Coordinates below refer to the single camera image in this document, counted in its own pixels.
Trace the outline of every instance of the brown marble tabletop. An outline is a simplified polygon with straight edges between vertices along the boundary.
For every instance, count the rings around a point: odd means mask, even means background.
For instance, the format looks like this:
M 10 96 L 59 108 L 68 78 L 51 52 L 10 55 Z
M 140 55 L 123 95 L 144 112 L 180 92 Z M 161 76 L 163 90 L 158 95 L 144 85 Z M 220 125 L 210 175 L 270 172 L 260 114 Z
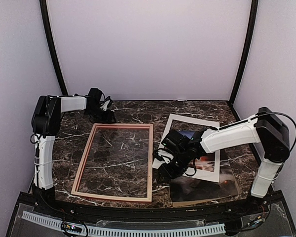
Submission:
M 154 149 L 159 145 L 169 114 L 220 122 L 221 126 L 235 122 L 235 117 L 224 101 L 114 101 L 111 106 L 118 123 L 152 123 Z M 158 185 L 153 174 L 152 202 L 115 202 L 71 195 L 74 178 L 86 145 L 92 123 L 83 112 L 66 113 L 53 149 L 53 179 L 56 199 L 74 203 L 129 208 L 169 208 L 169 185 Z M 228 202 L 244 199 L 258 170 L 258 164 L 248 145 L 225 150 L 241 189 L 235 197 L 219 199 Z

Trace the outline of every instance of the white cable channel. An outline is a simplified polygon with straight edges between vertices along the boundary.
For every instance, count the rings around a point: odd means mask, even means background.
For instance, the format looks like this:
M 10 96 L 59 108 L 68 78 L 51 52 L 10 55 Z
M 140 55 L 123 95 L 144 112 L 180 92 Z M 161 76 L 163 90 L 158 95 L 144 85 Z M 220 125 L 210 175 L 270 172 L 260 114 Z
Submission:
M 52 219 L 50 217 L 41 216 L 28 211 L 23 211 L 22 219 L 36 223 L 38 225 L 56 230 L 62 231 L 61 220 Z M 77 225 L 82 228 L 80 236 L 85 236 L 86 231 L 83 225 Z M 109 229 L 100 228 L 94 226 L 87 226 L 89 230 L 89 237 L 203 237 L 212 236 L 217 234 L 225 233 L 224 224 L 187 228 L 187 229 L 177 229 L 177 230 L 120 230 L 120 229 Z

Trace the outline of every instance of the glass pane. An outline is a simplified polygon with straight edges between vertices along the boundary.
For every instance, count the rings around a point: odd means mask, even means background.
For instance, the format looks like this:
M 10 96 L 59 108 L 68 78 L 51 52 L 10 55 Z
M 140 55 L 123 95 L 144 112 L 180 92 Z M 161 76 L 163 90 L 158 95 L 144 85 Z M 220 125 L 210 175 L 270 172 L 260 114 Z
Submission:
M 147 197 L 148 128 L 97 128 L 79 192 Z

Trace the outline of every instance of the marble surface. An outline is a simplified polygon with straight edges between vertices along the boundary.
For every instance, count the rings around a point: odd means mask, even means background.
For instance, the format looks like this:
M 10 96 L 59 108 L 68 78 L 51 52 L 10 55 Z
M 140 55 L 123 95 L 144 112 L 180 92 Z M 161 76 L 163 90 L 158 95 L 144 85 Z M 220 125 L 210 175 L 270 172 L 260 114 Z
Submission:
M 97 128 L 78 191 L 146 198 L 148 148 L 148 128 Z
M 158 147 L 170 113 L 218 121 L 221 126 L 235 122 L 230 108 L 223 101 L 114 101 L 111 109 L 114 110 L 118 123 L 152 123 L 155 149 Z M 56 199 L 111 207 L 172 207 L 169 186 L 158 185 L 155 182 L 157 174 L 155 169 L 153 170 L 152 202 L 148 204 L 102 201 L 71 195 L 74 178 L 91 128 L 89 117 L 82 112 L 66 113 L 63 118 L 53 151 Z M 244 199 L 258 170 L 258 164 L 248 145 L 229 148 L 225 151 L 241 189 L 241 194 L 236 197 L 220 199 L 217 202 Z

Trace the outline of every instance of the white photo mat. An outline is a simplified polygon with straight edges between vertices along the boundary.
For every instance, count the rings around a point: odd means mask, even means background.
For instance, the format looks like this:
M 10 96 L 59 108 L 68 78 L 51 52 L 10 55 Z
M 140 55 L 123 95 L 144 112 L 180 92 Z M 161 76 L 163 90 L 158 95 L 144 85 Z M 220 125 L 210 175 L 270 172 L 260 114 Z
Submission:
M 196 124 L 196 125 L 202 125 L 202 126 L 219 127 L 219 122 L 207 121 L 207 120 L 198 119 L 198 118 L 190 118 L 190 117 L 186 117 L 186 116 L 170 114 L 168 121 L 167 121 L 167 125 L 164 129 L 161 141 L 163 141 L 163 139 L 169 133 L 173 120 Z M 160 143 L 158 148 L 164 148 L 164 146 Z M 159 153 L 161 155 L 169 156 L 169 154 L 165 154 L 164 151 L 159 151 Z M 196 174 L 192 178 L 207 180 L 207 181 L 211 181 L 211 182 L 219 182 L 220 159 L 221 159 L 221 152 L 216 151 L 215 152 L 214 172 L 197 169 Z M 161 166 L 161 164 L 163 164 L 163 163 L 165 163 L 165 161 L 159 161 L 157 159 L 154 159 L 152 167 L 154 169 L 158 169 Z M 189 168 L 187 168 L 186 173 L 192 175 L 192 174 L 194 174 L 194 169 L 189 167 Z

